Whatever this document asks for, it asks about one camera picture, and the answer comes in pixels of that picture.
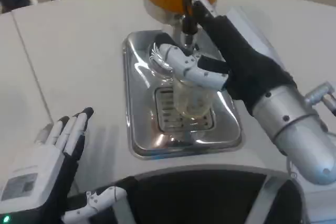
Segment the stainless steel drip tray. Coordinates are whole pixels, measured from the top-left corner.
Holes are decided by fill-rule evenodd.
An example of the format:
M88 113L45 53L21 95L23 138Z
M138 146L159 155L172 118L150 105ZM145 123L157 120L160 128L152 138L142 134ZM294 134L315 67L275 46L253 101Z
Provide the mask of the stainless steel drip tray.
M123 45L130 150L148 159L236 150L241 129L227 92L217 93L212 109L201 119L184 118L175 110L172 80L149 62L149 47L160 32L132 33ZM208 52L213 50L209 43L204 37L198 45Z

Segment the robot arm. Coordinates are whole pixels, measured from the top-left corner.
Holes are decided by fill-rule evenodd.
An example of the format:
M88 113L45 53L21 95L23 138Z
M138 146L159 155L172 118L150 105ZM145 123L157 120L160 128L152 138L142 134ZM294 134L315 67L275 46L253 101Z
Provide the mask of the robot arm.
M236 10L219 16L207 0L185 1L230 68L229 94L244 102L305 179L320 185L336 181L336 147L312 108L314 104L299 93L267 40ZM334 102L325 99L322 101L329 105Z
M106 186L67 198L92 115L93 109L86 108L71 118L64 116L54 125L48 124L34 144L16 156L5 184L0 186L2 223L90 223L91 217L112 206L118 223L135 223L125 185Z

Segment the screw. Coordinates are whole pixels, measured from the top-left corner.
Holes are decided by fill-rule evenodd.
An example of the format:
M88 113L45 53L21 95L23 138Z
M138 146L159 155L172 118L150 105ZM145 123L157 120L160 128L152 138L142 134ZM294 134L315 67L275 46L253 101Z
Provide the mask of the screw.
M285 122L288 122L290 118L289 118L288 115L284 115L284 116L282 117L282 119L283 119Z
M330 173L329 169L323 169L323 173L328 175Z

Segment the white counter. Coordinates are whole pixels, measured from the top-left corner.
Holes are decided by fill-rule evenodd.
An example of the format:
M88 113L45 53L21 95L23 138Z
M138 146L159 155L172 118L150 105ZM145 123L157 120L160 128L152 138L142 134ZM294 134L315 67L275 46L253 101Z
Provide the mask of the white counter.
M224 14L241 5L279 52L305 93L334 79L336 9L301 0L218 0ZM77 182L81 190L155 169L236 164L285 170L279 154L238 102L245 146L238 152L142 161L128 150L121 44L137 30L161 29L143 0L61 0L14 11L19 31L54 120L92 106L88 145ZM325 71L317 72L316 61ZM319 111L330 129L334 118Z
M50 122L11 14L0 15L0 186L16 153Z

